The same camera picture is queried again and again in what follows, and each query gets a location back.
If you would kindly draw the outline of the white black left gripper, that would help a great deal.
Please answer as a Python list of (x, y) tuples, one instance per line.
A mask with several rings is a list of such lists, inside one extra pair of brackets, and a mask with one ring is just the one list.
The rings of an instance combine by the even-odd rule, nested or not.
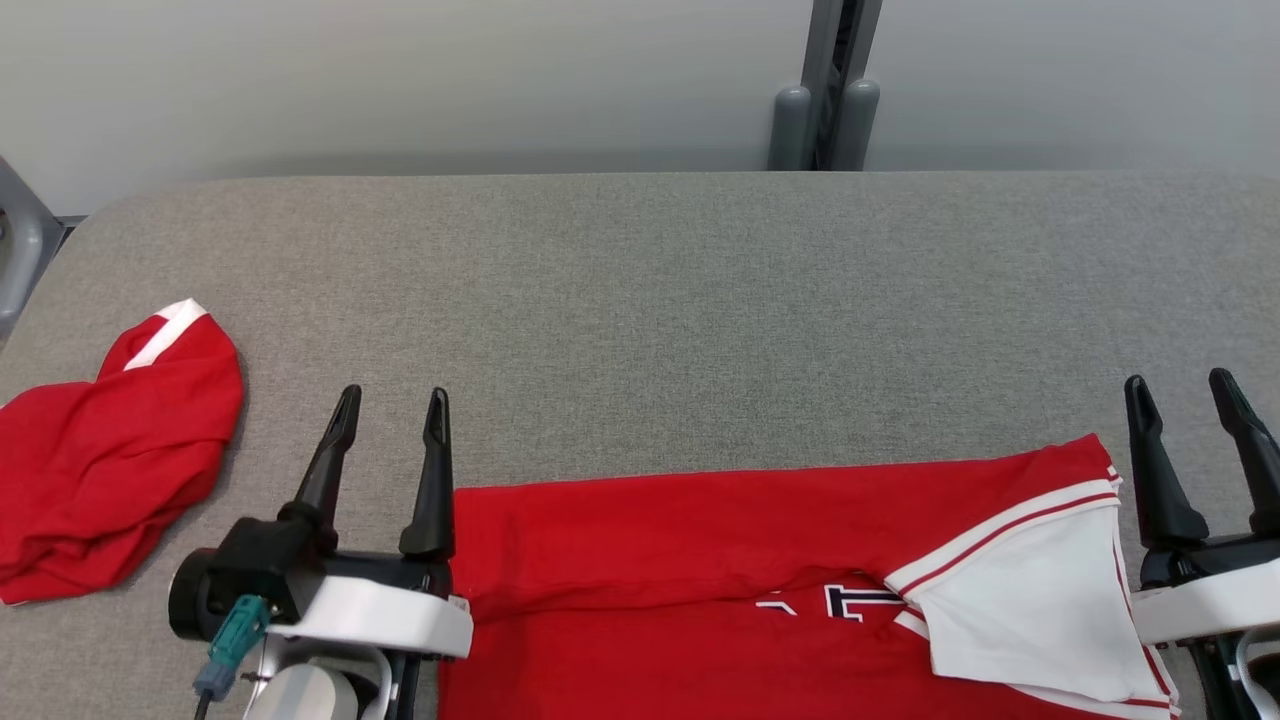
[[(334, 521), (346, 454), (355, 443), (362, 389), (343, 388), (330, 420), (292, 501), (278, 512), (280, 521), (302, 521), (319, 550), (334, 550), (339, 536)], [(398, 550), (416, 559), (454, 556), (454, 469), (451, 441), (451, 402), (447, 391), (431, 392), (422, 429), (425, 457), (411, 523), (401, 532)], [(170, 628), (179, 638), (212, 641), (227, 611), (214, 607), (205, 568), (211, 548), (187, 556), (168, 592)], [(266, 635), (372, 647), (421, 656), (468, 657), (474, 619), (461, 601), (445, 600), (415, 587), (408, 562), (385, 553), (339, 553), (328, 566), (311, 602), (296, 623), (274, 621)]]

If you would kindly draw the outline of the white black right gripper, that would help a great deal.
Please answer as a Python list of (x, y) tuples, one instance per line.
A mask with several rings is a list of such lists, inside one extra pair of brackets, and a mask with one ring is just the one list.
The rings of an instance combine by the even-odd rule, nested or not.
[(1124, 384), (1132, 480), (1140, 543), (1140, 588), (1132, 596), (1137, 633), (1165, 644), (1272, 626), (1279, 621), (1279, 447), (1234, 375), (1208, 377), (1221, 427), (1235, 442), (1257, 536), (1208, 538), (1162, 441), (1164, 419), (1142, 375)]

